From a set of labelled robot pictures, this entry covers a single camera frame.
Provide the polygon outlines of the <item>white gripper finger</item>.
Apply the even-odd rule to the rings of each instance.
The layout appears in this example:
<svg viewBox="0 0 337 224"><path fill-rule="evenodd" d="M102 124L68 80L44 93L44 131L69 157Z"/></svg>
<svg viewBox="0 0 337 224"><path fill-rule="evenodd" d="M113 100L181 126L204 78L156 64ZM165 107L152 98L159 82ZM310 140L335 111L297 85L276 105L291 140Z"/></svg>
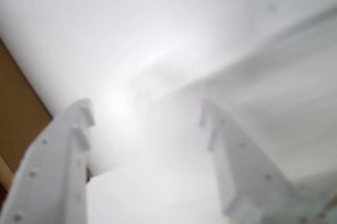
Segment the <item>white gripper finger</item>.
<svg viewBox="0 0 337 224"><path fill-rule="evenodd" d="M202 101L201 123L212 126L212 152L221 210L230 220L283 220L299 194L277 165L225 109Z"/></svg>
<svg viewBox="0 0 337 224"><path fill-rule="evenodd" d="M1 211L1 223L87 223L86 154L92 102L60 112L27 148Z"/></svg>

